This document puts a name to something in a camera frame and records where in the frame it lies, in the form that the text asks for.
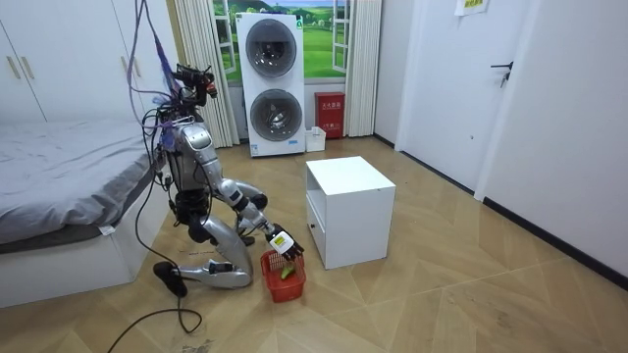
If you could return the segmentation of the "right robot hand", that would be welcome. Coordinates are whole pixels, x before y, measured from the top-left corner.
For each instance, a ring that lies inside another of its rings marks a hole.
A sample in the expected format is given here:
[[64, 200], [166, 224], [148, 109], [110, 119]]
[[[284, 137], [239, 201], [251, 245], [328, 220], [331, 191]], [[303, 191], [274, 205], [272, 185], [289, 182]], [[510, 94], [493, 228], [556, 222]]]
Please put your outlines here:
[[282, 226], [273, 224], [273, 227], [273, 231], [266, 235], [269, 245], [288, 261], [300, 257], [303, 247]]

